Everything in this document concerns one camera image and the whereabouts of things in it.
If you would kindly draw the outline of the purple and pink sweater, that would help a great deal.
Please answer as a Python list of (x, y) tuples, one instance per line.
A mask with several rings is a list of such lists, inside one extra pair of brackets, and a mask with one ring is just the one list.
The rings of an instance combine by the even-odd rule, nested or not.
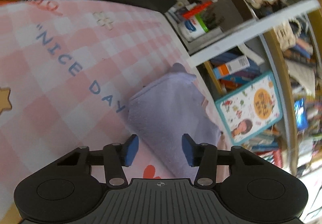
[(176, 178), (194, 179), (197, 173), (182, 150), (185, 133), (196, 143), (213, 145), (223, 137), (202, 106), (205, 97), (194, 85), (195, 80), (196, 75), (175, 63), (128, 102), (127, 124)]

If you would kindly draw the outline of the children's picture book teal border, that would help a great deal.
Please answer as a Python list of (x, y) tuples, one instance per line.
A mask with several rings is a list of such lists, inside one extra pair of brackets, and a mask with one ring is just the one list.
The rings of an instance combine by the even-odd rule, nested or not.
[(241, 145), (283, 118), (274, 75), (267, 71), (215, 101), (233, 145)]

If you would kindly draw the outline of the white orange medicine box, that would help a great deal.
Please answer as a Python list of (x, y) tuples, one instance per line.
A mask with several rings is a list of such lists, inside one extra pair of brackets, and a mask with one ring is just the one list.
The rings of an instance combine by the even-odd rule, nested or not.
[(221, 64), (218, 67), (213, 69), (214, 76), (217, 79), (224, 78), (228, 75), (232, 75), (236, 72), (243, 70), (250, 66), (249, 60), (246, 56), (240, 56), (234, 60), (226, 62), (225, 64)]

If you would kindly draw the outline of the pink checkered table mat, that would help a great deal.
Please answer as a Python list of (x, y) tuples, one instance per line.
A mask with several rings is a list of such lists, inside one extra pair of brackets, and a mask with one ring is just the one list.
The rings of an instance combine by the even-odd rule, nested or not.
[(197, 75), (159, 12), (94, 0), (1, 6), (1, 223), (25, 177), (79, 146), (122, 142), (128, 99), (175, 63)]

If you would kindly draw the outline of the smartphone showing video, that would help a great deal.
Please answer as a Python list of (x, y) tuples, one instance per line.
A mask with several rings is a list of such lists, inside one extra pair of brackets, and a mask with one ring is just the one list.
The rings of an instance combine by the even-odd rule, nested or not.
[(306, 128), (308, 128), (308, 120), (304, 99), (299, 99), (294, 102), (294, 110), (297, 130), (305, 130)]

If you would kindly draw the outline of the white tub green lid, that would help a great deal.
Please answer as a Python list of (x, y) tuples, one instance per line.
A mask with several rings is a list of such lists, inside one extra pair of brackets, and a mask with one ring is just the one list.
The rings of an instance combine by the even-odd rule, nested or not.
[(209, 32), (209, 29), (202, 20), (200, 14), (194, 15), (190, 19), (181, 22), (178, 25), (178, 29), (188, 42), (192, 42)]

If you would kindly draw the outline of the red tassel ornament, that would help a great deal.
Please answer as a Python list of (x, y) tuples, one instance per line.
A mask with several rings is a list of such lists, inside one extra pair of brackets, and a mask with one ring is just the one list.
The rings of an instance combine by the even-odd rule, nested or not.
[(209, 7), (210, 5), (216, 3), (218, 0), (208, 0), (202, 4), (198, 4), (196, 5), (194, 8), (192, 8), (191, 10), (185, 12), (182, 14), (182, 17), (184, 19), (190, 19), (191, 17), (193, 17), (194, 15), (199, 14), (201, 11), (203, 11), (204, 9), (206, 9), (207, 7)]

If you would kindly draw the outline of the cream quilted pearl handbag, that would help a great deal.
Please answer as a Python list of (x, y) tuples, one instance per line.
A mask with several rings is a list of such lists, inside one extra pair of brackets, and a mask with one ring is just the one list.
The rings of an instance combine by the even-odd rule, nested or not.
[(297, 19), (293, 18), (275, 26), (273, 30), (280, 48), (284, 52), (296, 45), (296, 40), (301, 34), (302, 26)]

